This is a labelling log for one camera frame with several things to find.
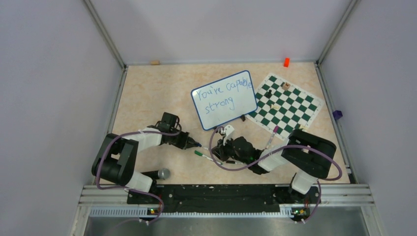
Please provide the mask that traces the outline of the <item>blue framed whiteboard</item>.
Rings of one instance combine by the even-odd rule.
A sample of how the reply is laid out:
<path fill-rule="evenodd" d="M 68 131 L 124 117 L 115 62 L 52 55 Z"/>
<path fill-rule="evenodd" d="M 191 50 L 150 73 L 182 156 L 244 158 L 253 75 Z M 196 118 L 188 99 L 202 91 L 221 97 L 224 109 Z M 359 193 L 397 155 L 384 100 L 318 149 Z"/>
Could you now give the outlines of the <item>blue framed whiteboard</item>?
<path fill-rule="evenodd" d="M 235 73 L 190 92 L 203 130 L 257 110 L 251 74 L 248 70 Z"/>

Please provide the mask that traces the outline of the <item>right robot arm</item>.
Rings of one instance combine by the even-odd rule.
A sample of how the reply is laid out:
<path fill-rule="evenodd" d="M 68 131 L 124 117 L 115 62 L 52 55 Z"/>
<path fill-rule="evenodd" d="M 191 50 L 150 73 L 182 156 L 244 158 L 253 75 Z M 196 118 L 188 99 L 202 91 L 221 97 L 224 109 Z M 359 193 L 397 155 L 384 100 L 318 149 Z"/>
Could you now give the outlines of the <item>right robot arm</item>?
<path fill-rule="evenodd" d="M 301 203 L 308 197 L 308 191 L 319 179 L 330 180 L 328 174 L 334 165 L 340 172 L 341 168 L 334 161 L 336 145 L 324 138 L 307 133 L 300 129 L 293 130 L 284 144 L 265 149 L 257 149 L 244 137 L 233 139 L 230 128 L 219 127 L 217 132 L 222 138 L 217 145 L 209 143 L 210 157 L 221 161 L 230 159 L 245 164 L 257 175 L 270 173 L 274 169 L 292 164 L 298 168 L 288 189 L 289 198 Z"/>

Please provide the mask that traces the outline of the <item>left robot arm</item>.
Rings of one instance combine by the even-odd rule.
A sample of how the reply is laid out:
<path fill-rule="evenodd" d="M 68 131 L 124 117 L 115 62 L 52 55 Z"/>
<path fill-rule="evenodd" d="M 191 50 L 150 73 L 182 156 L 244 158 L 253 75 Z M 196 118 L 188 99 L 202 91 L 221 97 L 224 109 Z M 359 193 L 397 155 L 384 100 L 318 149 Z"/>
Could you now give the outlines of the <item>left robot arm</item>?
<path fill-rule="evenodd" d="M 148 148 L 163 144 L 173 145 L 179 149 L 200 147 L 201 144 L 184 132 L 177 115 L 164 112 L 160 121 L 143 130 L 105 136 L 102 146 L 94 160 L 91 173 L 95 176 L 98 189 L 102 179 L 112 183 L 110 188 L 129 188 L 139 192 L 145 203 L 157 199 L 158 191 L 153 185 L 158 172 L 140 173 L 135 170 L 137 154 Z"/>

